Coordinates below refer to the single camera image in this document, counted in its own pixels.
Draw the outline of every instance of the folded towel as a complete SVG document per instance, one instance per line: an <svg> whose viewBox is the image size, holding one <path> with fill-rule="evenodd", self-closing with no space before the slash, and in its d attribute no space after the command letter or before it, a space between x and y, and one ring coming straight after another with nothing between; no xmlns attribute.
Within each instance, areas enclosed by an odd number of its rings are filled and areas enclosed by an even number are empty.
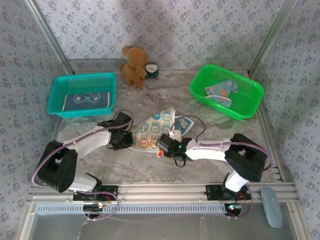
<svg viewBox="0 0 320 240"><path fill-rule="evenodd" d="M85 92L65 96L63 111L100 109L110 106L110 92Z"/></svg>
<svg viewBox="0 0 320 240"><path fill-rule="evenodd" d="M211 99L227 108L230 108L232 101L229 98L231 92L239 92L239 87L232 79L220 82L218 84L206 87L205 89L208 99Z"/></svg>

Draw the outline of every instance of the blue cloth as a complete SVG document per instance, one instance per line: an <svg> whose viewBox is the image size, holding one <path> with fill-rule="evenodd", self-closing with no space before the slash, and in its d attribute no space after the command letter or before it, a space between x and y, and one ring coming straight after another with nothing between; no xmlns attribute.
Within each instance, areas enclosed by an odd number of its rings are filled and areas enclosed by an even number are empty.
<svg viewBox="0 0 320 240"><path fill-rule="evenodd" d="M177 121L178 118L180 118L180 117L176 116L174 118L174 121ZM194 122L191 119L189 119L187 117L183 117L178 122L176 122L174 124L174 129L180 130L181 136L183 136L183 135L186 135L187 132L189 132L189 130L192 128L193 125L194 125Z"/></svg>
<svg viewBox="0 0 320 240"><path fill-rule="evenodd" d="M229 98L231 92L239 92L239 87L232 79L220 82L218 84L206 87L205 89L208 99L215 101L227 108L230 108L232 101Z"/></svg>
<svg viewBox="0 0 320 240"><path fill-rule="evenodd" d="M63 111L100 109L110 106L110 92L86 92L65 96Z"/></svg>

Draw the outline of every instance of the alarm clock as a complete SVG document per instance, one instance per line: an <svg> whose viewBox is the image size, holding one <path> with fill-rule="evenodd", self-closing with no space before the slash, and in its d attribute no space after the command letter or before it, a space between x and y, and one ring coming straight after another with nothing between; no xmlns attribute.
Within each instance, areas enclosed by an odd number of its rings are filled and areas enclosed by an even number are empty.
<svg viewBox="0 0 320 240"><path fill-rule="evenodd" d="M159 75L159 67L154 63L147 63L144 65L146 71L146 77L148 79L155 79Z"/></svg>

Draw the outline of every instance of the teddy bear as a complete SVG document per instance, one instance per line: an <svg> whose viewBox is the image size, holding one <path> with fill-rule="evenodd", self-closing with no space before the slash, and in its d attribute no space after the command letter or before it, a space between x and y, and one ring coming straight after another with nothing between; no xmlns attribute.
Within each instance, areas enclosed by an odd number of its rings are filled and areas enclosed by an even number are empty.
<svg viewBox="0 0 320 240"><path fill-rule="evenodd" d="M122 54L127 55L127 63L120 66L123 80L129 86L134 84L141 89L147 75L145 64L148 62L148 54L138 47L127 46L122 49Z"/></svg>

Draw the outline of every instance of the teal basket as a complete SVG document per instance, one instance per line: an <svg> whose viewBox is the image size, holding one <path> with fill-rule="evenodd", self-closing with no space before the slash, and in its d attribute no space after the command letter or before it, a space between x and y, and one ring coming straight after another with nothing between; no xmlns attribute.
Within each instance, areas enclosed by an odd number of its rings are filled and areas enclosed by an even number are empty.
<svg viewBox="0 0 320 240"><path fill-rule="evenodd" d="M110 92L110 107L62 111L66 95ZM116 103L116 75L113 72L58 76L52 85L47 111L62 118L111 114Z"/></svg>
<svg viewBox="0 0 320 240"><path fill-rule="evenodd" d="M239 92L231 92L232 101L230 108L206 98L205 88L212 85L234 80L239 87ZM242 120L251 118L258 110L265 90L262 85L250 78L229 71L222 67L208 64L203 66L190 84L190 92L195 100L207 105L233 119Z"/></svg>

